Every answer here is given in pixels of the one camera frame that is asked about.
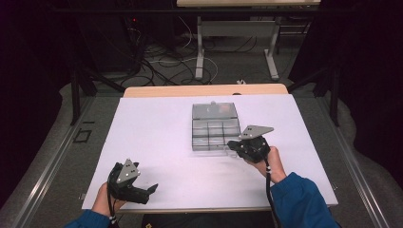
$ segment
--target desk leg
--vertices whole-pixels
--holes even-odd
[[[266,57],[267,66],[269,66],[270,76],[273,81],[278,81],[279,76],[276,69],[275,61],[273,59],[273,52],[276,48],[276,40],[278,39],[278,31],[280,25],[281,18],[276,18],[276,25],[273,27],[272,36],[270,39],[270,47],[269,49],[264,50],[264,55]]]
[[[204,50],[202,48],[202,19],[198,16],[198,60],[196,63],[195,79],[202,79],[202,69],[204,61]]]

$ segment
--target blue jacket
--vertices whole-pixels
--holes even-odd
[[[327,228],[338,225],[332,218],[317,185],[296,173],[271,187],[273,202],[283,228]],[[106,228],[109,218],[91,210],[67,224],[66,228]]]

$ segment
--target person's right hand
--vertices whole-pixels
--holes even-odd
[[[270,146],[267,161],[269,161],[269,165],[272,170],[271,181],[273,183],[278,183],[287,177],[287,175],[285,175],[284,168],[282,167],[278,149],[275,146]],[[253,163],[250,161],[246,162],[257,168],[263,177],[266,177],[266,163],[264,161],[260,161],[258,163]]]

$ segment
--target black curtain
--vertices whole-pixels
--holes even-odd
[[[26,173],[52,127],[69,82],[67,66],[37,1],[0,6],[0,205]]]
[[[299,82],[336,60],[341,66],[339,97],[356,124],[355,148],[388,169],[403,188],[402,4],[323,0],[321,7],[354,7],[357,13],[316,18],[289,78]]]

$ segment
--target white desk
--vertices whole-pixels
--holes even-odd
[[[176,90],[180,94],[178,96],[185,95],[185,91],[192,93],[192,89],[222,94],[220,88],[245,94],[243,91],[254,86],[257,90],[270,87],[204,85],[171,86],[168,90]],[[148,89],[139,88],[139,97],[128,98],[134,96],[136,89],[130,91],[131,95],[127,92],[128,97],[120,100],[83,209],[92,207],[99,186],[106,181],[115,162],[124,163],[130,158],[140,163],[142,173],[134,186],[145,189],[155,183],[159,186],[150,196],[148,204],[127,203],[122,212],[269,210],[265,179],[255,168],[239,158],[201,157],[192,151],[192,104],[212,101],[234,103],[241,128],[248,124],[273,126],[275,130],[265,138],[269,144],[278,147],[286,172],[295,171],[313,180],[326,203],[336,205],[335,194],[295,100],[292,95],[284,94],[283,85],[279,86],[274,88],[283,94],[204,96],[205,91],[194,91],[195,97],[142,97]],[[156,94],[152,91],[156,90],[161,88],[151,88],[153,96]]]
[[[318,5],[320,0],[178,0],[178,7],[206,8],[206,7],[279,7]],[[267,66],[272,80],[278,81],[279,76],[273,60],[273,52],[278,38],[280,17],[276,21],[202,21],[198,17],[198,60],[196,63],[195,78],[202,78],[204,49],[203,36],[258,36],[270,37],[268,49],[264,50]]]

